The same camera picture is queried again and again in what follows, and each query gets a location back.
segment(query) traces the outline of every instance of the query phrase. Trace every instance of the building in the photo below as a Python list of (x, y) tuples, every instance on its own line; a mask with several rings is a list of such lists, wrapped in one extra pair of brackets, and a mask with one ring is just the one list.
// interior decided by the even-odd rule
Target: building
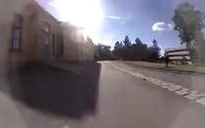
[(94, 44), (89, 37), (84, 37), (78, 28), (63, 23), (63, 57), (64, 61), (89, 61), (94, 59)]
[(183, 61), (188, 64), (192, 63), (189, 50), (183, 45), (180, 47), (165, 49), (165, 55), (175, 64), (182, 63)]
[(92, 60), (92, 41), (80, 37), (34, 0), (0, 0), (0, 65)]

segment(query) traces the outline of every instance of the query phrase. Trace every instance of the grass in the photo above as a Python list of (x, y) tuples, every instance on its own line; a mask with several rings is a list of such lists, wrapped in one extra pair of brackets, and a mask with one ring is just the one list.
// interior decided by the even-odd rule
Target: grass
[(124, 64), (128, 65), (137, 65), (141, 67), (148, 68), (158, 68), (158, 69), (166, 69), (166, 70), (178, 70), (178, 71), (186, 71), (186, 72), (195, 72), (195, 73), (203, 73), (205, 74), (205, 67), (198, 67), (194, 65), (173, 65), (170, 64), (169, 67), (165, 66), (165, 63), (151, 63), (151, 62), (143, 62), (143, 61), (122, 61)]

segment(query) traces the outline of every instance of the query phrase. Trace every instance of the sky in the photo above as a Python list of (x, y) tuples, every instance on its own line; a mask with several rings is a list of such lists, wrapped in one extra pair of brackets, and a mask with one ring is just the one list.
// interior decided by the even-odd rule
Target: sky
[(148, 46), (154, 39), (162, 49), (180, 45), (173, 30), (174, 9), (190, 2), (205, 13), (205, 0), (38, 0), (61, 21), (86, 27), (94, 43), (114, 46), (126, 35), (139, 38)]

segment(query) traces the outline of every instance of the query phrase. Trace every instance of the sun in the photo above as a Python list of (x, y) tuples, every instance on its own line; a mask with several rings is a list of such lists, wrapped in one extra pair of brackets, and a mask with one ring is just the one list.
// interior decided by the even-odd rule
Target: sun
[(100, 0), (54, 0), (50, 3), (61, 21), (81, 27), (85, 36), (93, 38), (103, 20)]

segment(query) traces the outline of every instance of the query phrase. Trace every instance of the tree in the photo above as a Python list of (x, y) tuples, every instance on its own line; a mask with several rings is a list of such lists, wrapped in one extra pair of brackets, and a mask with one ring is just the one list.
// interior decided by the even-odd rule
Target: tree
[(123, 45), (122, 42), (117, 41), (114, 45), (114, 50), (113, 50), (113, 54), (116, 57), (120, 57), (122, 56), (122, 49), (123, 49)]
[(205, 14), (190, 3), (185, 2), (175, 9), (172, 20), (175, 24), (174, 30), (179, 32), (181, 44), (185, 43), (189, 49), (192, 62), (196, 62), (194, 58), (197, 58), (197, 54), (199, 64), (205, 63), (205, 41), (201, 33), (205, 27)]
[(131, 41), (130, 41), (128, 36), (125, 37), (123, 43), (124, 43), (125, 48), (130, 48), (131, 47)]
[(108, 45), (98, 44), (95, 46), (95, 59), (107, 60), (112, 59), (111, 47)]
[(149, 47), (149, 59), (150, 61), (157, 61), (160, 57), (160, 48), (157, 44), (157, 41), (153, 40), (153, 45)]
[(175, 9), (172, 20), (175, 24), (174, 30), (179, 32), (181, 44), (186, 43), (187, 47), (190, 47), (191, 41), (196, 39), (196, 32), (205, 27), (205, 14), (188, 2), (180, 4)]
[(135, 43), (136, 43), (137, 45), (142, 45), (142, 41), (141, 41), (139, 38), (136, 38), (136, 39), (135, 39)]

